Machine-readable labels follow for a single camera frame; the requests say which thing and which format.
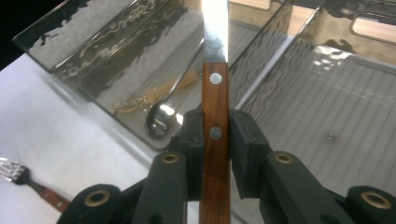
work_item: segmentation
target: black background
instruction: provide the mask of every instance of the black background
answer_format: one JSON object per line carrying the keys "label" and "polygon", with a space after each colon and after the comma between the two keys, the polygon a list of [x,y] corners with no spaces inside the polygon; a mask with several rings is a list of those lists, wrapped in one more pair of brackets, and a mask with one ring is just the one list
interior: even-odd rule
{"label": "black background", "polygon": [[15,61],[23,51],[12,38],[46,15],[64,0],[2,0],[0,3],[0,70]]}

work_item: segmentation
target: fork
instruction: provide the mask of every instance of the fork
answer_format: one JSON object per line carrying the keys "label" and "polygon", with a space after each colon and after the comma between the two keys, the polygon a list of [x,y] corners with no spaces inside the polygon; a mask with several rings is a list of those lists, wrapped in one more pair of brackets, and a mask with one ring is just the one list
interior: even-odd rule
{"label": "fork", "polygon": [[30,170],[26,166],[22,166],[15,161],[0,157],[0,176],[17,185],[29,185],[42,199],[61,213],[67,208],[67,205],[70,204],[66,198],[59,195],[53,189],[46,188],[33,181],[30,178]]}

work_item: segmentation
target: fork tines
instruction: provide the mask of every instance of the fork tines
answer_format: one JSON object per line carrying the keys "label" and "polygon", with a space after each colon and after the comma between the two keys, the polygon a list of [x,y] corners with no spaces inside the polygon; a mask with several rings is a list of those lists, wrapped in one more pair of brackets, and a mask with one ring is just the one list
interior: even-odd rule
{"label": "fork tines", "polygon": [[16,181],[23,172],[23,166],[15,161],[10,161],[6,158],[0,157],[0,176],[7,181]]}

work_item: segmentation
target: brass insert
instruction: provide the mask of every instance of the brass insert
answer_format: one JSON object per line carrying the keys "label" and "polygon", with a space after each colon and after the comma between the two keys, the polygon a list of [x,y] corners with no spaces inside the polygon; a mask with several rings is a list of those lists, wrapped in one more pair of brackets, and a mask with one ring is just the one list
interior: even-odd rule
{"label": "brass insert", "polygon": [[390,209],[392,204],[384,196],[373,191],[365,191],[361,194],[365,202],[379,209]]}
{"label": "brass insert", "polygon": [[165,163],[174,163],[178,161],[178,155],[176,154],[167,154],[162,157],[163,162]]}
{"label": "brass insert", "polygon": [[84,200],[85,205],[97,207],[110,199],[110,192],[107,189],[98,189],[90,193]]}
{"label": "brass insert", "polygon": [[287,154],[276,154],[275,159],[281,163],[289,164],[293,162],[293,158]]}

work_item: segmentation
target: knife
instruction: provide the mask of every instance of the knife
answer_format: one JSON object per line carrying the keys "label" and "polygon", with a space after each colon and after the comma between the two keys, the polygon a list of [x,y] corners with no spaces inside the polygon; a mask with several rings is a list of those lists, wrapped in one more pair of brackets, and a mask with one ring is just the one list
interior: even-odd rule
{"label": "knife", "polygon": [[200,223],[230,223],[228,0],[203,0],[204,121]]}

